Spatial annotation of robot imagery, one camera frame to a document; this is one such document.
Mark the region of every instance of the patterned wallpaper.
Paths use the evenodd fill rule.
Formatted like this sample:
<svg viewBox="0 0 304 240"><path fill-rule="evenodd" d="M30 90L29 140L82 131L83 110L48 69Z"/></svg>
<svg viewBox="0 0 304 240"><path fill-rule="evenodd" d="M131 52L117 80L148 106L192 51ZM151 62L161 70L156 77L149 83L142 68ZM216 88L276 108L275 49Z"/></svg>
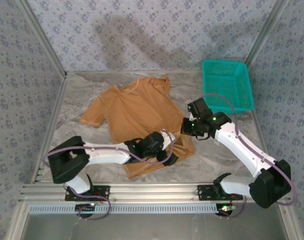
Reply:
<svg viewBox="0 0 304 240"><path fill-rule="evenodd" d="M275 0L29 0L66 71L244 61Z"/></svg>
<svg viewBox="0 0 304 240"><path fill-rule="evenodd" d="M31 179L60 82L15 0L0 0L0 240Z"/></svg>
<svg viewBox="0 0 304 240"><path fill-rule="evenodd" d="M269 150L292 166L304 225L304 0L284 10L250 76Z"/></svg>

